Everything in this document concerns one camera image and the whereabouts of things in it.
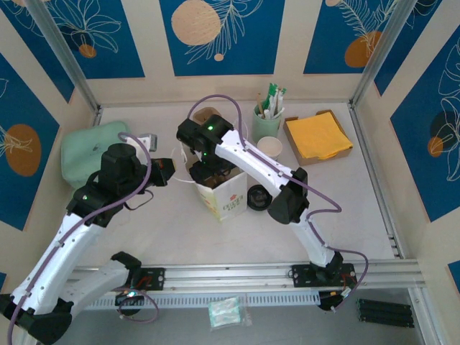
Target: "orange circle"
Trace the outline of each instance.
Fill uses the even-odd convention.
[[[218,13],[203,0],[184,1],[172,14],[171,25],[185,45],[205,45],[221,31]]]
[[[441,156],[441,153],[443,153],[443,140],[438,137],[432,137],[428,142],[428,153],[435,158]]]
[[[42,145],[36,131],[26,124],[15,124],[4,138],[6,161],[18,175],[33,176],[40,165]]]
[[[215,54],[214,55],[214,60],[215,61],[222,61],[224,59],[224,56],[222,54]]]
[[[356,38],[346,49],[345,63],[353,68],[365,67],[381,35],[380,31],[373,31]]]
[[[94,49],[92,45],[81,45],[78,48],[78,51],[81,55],[88,59],[94,58],[97,54],[96,49]]]

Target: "plastic bag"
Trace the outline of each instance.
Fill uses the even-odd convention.
[[[211,302],[208,311],[212,331],[227,326],[252,325],[244,299],[240,297]]]

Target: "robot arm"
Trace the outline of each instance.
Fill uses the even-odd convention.
[[[11,295],[0,295],[0,312],[41,343],[54,344],[87,305],[114,288],[132,286],[141,270],[139,260],[120,252],[97,272],[66,285],[84,251],[123,209],[122,200],[151,185],[167,185],[173,175],[171,159],[151,159],[150,170],[145,165],[148,151],[139,145],[150,148],[151,138],[113,144],[103,153],[101,170],[74,192],[68,214],[35,268]]]
[[[321,276],[326,280],[337,276],[343,259],[338,252],[322,244],[311,231],[307,220],[307,190],[292,181],[294,179],[307,184],[307,172],[304,169],[299,167],[292,171],[264,155],[252,144],[243,141],[238,131],[218,115],[211,116],[202,126],[186,119],[178,128],[177,138],[193,152],[199,152],[204,162],[222,159],[229,161],[262,184],[273,197],[268,208],[269,215],[281,224],[291,225],[307,250],[311,263],[318,271],[322,271]]]

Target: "white table surface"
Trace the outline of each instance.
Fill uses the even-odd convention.
[[[180,144],[175,135],[192,103],[154,106],[116,107],[103,110],[102,124],[125,121],[132,133],[154,133],[158,150],[153,157],[174,158],[175,177],[189,177],[180,158]],[[236,118],[233,104],[226,101],[206,102],[230,122]],[[240,102],[243,117],[251,130],[253,102]],[[357,136],[345,103],[288,102],[285,116],[307,117],[331,109],[354,144],[348,157],[308,165],[309,184],[337,201],[342,213],[325,213],[315,217],[326,241],[333,247],[353,249],[370,259],[394,258],[377,200],[362,157]],[[283,144],[279,162],[298,167],[285,133],[280,127],[278,138]],[[297,262],[308,254],[289,226],[273,221],[266,211],[247,209],[236,218],[219,223],[204,206],[196,187],[171,179],[165,188],[152,188],[155,197],[132,212],[115,215],[107,230],[88,249],[80,265],[104,265],[111,255],[123,250],[146,265],[237,264],[263,262]],[[140,195],[132,206],[146,199]],[[327,202],[309,193],[310,209],[328,208]],[[345,254],[346,259],[360,259]]]

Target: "cardboard tray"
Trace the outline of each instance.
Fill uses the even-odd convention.
[[[321,114],[324,114],[324,113],[327,113],[327,112],[330,112],[332,114],[332,117],[333,117],[334,121],[337,123],[337,126],[339,127],[341,132],[344,133],[345,137],[350,139],[346,135],[344,129],[342,128],[342,126],[339,123],[339,120],[337,120],[336,115],[332,112],[332,110],[322,110],[322,111],[317,112],[316,115],[321,115]],[[299,119],[298,116],[288,117],[288,118],[285,119],[285,123],[283,124],[282,127],[285,130],[287,140],[289,140],[289,144],[290,144],[291,148],[293,149],[295,158],[297,158],[297,161],[299,162],[299,165],[309,165],[309,164],[315,164],[315,163],[319,163],[319,162],[325,162],[325,161],[328,161],[328,160],[335,160],[337,158],[346,157],[346,156],[348,156],[350,154],[351,149],[353,147],[350,147],[349,149],[345,149],[344,151],[340,151],[335,156],[330,157],[330,158],[328,158],[326,160],[320,160],[319,157],[304,158],[302,156],[302,154],[300,153],[300,151],[298,150],[297,145],[294,142],[294,138],[293,138],[292,134],[290,133],[290,130],[289,130],[289,127],[288,127],[288,121],[294,121],[294,120],[298,120],[298,119]]]

